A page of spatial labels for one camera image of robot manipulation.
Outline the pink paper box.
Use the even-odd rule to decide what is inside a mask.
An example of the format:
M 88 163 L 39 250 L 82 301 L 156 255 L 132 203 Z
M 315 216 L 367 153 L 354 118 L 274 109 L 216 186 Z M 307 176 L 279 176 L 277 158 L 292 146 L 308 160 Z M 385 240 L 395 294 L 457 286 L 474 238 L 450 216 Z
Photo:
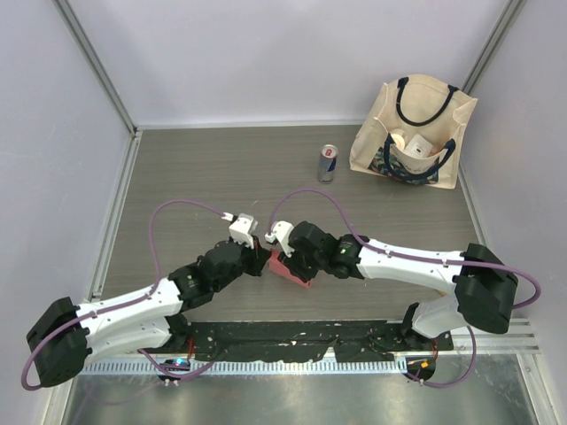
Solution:
M 270 258 L 268 260 L 268 270 L 280 277 L 283 277 L 289 282 L 293 282 L 302 286 L 304 288 L 310 288 L 312 286 L 312 280 L 308 282 L 301 281 L 297 276 L 294 276 L 290 270 L 278 259 L 280 252 L 276 250 L 271 251 Z

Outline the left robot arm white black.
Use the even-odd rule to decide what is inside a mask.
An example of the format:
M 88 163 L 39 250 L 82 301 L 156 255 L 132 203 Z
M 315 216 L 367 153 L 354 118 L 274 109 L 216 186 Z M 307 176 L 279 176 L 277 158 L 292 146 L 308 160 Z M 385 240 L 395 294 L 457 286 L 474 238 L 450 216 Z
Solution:
M 244 274 L 261 275 L 270 256 L 257 238 L 251 246 L 229 239 L 149 287 L 94 303 L 53 301 L 27 333 L 30 357 L 22 387 L 55 387 L 120 352 L 161 347 L 181 352 L 189 341 L 182 313 L 210 302 Z

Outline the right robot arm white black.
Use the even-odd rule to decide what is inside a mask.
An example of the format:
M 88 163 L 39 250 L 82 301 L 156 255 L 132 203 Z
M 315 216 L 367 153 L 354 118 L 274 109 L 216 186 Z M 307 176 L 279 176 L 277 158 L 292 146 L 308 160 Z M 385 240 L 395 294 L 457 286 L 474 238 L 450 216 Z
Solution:
M 501 270 L 483 245 L 472 243 L 464 252 L 420 251 L 354 234 L 336 238 L 307 221 L 278 221 L 272 231 L 283 250 L 280 261 L 302 282 L 324 272 L 338 279 L 394 280 L 441 292 L 440 298 L 407 309 L 400 339 L 409 349 L 421 349 L 461 327 L 495 335 L 509 330 L 517 278 Z

